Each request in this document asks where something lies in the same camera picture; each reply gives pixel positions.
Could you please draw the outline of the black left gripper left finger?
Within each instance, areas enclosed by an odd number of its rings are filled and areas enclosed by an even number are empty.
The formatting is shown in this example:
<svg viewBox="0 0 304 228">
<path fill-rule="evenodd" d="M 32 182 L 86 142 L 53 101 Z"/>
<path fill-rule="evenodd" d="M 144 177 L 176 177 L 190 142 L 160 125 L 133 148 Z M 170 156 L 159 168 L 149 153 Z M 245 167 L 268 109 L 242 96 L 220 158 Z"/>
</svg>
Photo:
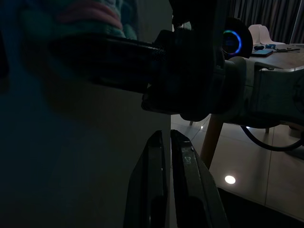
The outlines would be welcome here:
<svg viewBox="0 0 304 228">
<path fill-rule="evenodd" d="M 168 188 L 162 132 L 156 131 L 130 176 L 124 214 L 124 228 L 163 228 Z"/>
</svg>

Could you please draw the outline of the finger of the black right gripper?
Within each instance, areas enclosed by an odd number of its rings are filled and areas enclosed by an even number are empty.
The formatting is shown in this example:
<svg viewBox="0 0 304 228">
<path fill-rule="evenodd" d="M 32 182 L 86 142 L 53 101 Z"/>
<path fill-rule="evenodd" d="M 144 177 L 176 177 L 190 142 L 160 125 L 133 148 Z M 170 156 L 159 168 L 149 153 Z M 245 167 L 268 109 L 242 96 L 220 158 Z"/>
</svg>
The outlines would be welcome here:
<svg viewBox="0 0 304 228">
<path fill-rule="evenodd" d="M 48 49 L 51 55 L 65 62 L 146 60 L 162 55 L 162 49 L 153 44 L 97 33 L 58 38 L 49 42 Z"/>
<path fill-rule="evenodd" d="M 137 60 L 113 55 L 59 55 L 60 61 L 79 78 L 93 84 L 132 92 L 145 92 L 152 73 Z"/>
</svg>

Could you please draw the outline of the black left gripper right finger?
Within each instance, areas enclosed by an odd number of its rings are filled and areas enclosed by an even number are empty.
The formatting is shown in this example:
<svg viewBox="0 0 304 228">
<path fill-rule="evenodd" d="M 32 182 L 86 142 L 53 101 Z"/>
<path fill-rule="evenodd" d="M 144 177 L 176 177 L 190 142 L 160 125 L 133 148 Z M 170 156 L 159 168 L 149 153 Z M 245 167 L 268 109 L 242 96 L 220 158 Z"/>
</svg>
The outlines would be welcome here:
<svg viewBox="0 0 304 228">
<path fill-rule="evenodd" d="M 228 228 L 214 179 L 190 139 L 171 130 L 171 152 L 177 226 Z"/>
</svg>

